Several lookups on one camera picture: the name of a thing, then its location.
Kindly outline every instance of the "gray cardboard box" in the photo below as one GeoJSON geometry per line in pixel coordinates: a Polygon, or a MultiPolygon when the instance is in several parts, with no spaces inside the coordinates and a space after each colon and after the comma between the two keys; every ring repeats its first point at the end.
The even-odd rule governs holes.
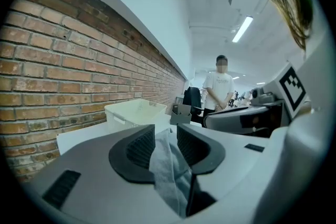
{"type": "Polygon", "coordinates": [[[170,118],[170,124],[177,125],[178,123],[190,124],[191,106],[186,104],[173,104],[172,115],[170,118]]]}

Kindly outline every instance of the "white plastic basket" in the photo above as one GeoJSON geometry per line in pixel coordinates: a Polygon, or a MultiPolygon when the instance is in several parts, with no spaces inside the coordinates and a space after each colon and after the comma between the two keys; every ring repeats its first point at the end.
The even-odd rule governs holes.
{"type": "Polygon", "coordinates": [[[144,99],[137,99],[105,106],[108,129],[111,133],[154,124],[167,106],[144,99]]]}

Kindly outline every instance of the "towel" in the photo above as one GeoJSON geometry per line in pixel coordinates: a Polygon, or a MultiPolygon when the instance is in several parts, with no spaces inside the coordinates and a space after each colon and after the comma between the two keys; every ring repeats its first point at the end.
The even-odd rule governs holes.
{"type": "Polygon", "coordinates": [[[168,128],[155,136],[149,171],[154,174],[155,190],[181,217],[186,217],[191,169],[177,146],[176,133],[168,128]]]}

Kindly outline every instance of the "ceiling light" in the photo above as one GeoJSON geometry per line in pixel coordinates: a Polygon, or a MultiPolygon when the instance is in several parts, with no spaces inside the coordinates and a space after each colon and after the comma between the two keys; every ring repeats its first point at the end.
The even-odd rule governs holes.
{"type": "Polygon", "coordinates": [[[245,33],[246,29],[249,27],[249,25],[252,23],[252,21],[253,21],[252,17],[246,16],[243,24],[241,25],[239,31],[237,32],[237,34],[234,37],[234,39],[232,40],[232,42],[237,43],[240,40],[240,38],[245,33]]]}

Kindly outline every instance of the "long blonde hair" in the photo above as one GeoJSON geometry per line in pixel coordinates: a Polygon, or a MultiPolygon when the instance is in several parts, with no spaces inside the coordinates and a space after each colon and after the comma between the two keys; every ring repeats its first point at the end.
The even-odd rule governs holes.
{"type": "Polygon", "coordinates": [[[306,39],[313,19],[309,0],[271,0],[283,16],[297,45],[306,50],[306,39]]]}

